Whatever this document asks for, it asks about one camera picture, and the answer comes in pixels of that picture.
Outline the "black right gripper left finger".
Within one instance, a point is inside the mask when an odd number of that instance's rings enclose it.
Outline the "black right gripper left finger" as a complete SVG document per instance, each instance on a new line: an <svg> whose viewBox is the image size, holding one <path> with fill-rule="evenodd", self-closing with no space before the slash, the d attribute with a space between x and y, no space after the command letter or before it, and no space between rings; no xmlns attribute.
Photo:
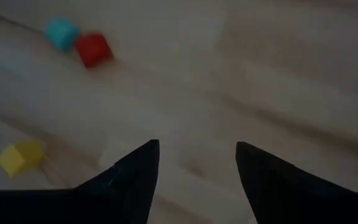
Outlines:
<svg viewBox="0 0 358 224"><path fill-rule="evenodd" d="M146 224L158 179L160 142L152 139L75 188L89 224Z"/></svg>

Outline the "cyan half-round block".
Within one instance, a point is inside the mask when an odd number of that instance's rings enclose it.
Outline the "cyan half-round block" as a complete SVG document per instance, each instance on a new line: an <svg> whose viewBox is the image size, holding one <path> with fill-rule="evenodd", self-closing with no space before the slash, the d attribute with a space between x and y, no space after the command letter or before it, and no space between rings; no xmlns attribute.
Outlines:
<svg viewBox="0 0 358 224"><path fill-rule="evenodd" d="M80 30L68 19L54 18L47 22L45 34L54 47L62 52L68 52L73 48Z"/></svg>

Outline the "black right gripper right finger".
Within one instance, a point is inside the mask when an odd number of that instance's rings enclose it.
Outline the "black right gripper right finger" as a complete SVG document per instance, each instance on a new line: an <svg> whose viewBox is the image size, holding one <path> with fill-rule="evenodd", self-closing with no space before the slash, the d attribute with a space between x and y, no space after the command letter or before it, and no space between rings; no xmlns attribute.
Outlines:
<svg viewBox="0 0 358 224"><path fill-rule="evenodd" d="M258 224L328 222L356 193L246 142L236 144L241 184Z"/></svg>

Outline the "yellow cube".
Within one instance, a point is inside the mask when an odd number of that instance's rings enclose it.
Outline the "yellow cube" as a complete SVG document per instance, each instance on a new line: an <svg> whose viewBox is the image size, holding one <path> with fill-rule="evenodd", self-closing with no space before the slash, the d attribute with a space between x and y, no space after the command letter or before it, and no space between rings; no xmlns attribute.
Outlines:
<svg viewBox="0 0 358 224"><path fill-rule="evenodd" d="M0 153L0 166L9 177L37 168L45 156L44 146L39 141L23 141L10 144Z"/></svg>

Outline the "red half-round block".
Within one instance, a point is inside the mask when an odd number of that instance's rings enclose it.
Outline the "red half-round block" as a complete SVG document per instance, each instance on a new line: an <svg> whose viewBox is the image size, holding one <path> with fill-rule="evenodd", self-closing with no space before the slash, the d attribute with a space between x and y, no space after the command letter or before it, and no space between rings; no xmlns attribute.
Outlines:
<svg viewBox="0 0 358 224"><path fill-rule="evenodd" d="M86 68L97 67L101 63L114 58L106 38L98 32L79 36L75 40L75 49Z"/></svg>

